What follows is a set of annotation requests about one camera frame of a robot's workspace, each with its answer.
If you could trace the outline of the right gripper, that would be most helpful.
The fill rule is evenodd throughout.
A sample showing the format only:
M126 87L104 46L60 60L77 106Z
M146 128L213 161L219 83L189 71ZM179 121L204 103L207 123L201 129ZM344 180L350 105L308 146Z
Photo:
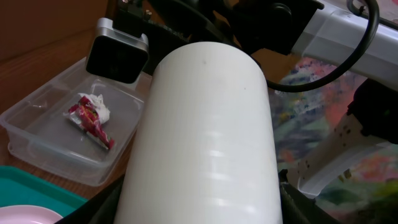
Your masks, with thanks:
M193 42L233 44L232 26L243 15L224 1L149 1L161 22L151 20L142 1L111 3L113 28L149 40L149 60L142 72L152 75L156 66L173 50Z

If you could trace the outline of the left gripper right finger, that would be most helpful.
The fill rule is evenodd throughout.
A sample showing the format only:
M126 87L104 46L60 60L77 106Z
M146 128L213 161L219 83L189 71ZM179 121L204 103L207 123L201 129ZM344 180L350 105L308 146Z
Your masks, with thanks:
M287 169L279 172L283 224L340 224L287 182Z

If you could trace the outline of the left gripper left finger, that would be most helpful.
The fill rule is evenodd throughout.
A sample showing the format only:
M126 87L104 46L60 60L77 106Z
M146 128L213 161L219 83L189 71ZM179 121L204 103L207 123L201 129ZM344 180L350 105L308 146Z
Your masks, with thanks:
M120 177L80 208L56 224L112 224L116 215L124 177Z

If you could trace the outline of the white tissue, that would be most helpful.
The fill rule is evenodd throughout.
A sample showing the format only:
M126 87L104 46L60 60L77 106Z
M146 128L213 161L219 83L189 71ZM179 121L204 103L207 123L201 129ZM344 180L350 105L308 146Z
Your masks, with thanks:
M110 117L110 110L106 107L103 101L102 95L93 95L86 93L79 93L80 97L86 97L90 103L94 106L94 110L96 111L99 121L101 124L106 123Z

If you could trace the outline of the red snack wrapper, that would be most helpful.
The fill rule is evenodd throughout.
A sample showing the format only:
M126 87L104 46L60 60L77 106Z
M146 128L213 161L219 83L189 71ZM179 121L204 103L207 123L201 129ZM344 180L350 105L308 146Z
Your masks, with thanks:
M105 132L94 106L86 97L80 97L63 115L107 151L114 146L114 139Z

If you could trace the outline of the white paper cup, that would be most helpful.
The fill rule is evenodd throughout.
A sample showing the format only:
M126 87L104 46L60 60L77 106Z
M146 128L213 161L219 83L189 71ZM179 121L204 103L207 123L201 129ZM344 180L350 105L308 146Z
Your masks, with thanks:
M116 223L281 223L268 89L257 63L216 42L157 66Z

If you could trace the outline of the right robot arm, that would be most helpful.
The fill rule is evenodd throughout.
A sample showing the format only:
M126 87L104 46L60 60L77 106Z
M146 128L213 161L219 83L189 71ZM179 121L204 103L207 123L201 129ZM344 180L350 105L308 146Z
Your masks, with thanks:
M278 177L268 89L320 88L347 70L366 77L334 132L287 180L310 198L385 142L397 142L397 32L327 2L297 6L303 32L289 50L335 65L303 85L264 78L247 53L221 37L188 42L170 33L136 140L126 193L187 200L275 200Z

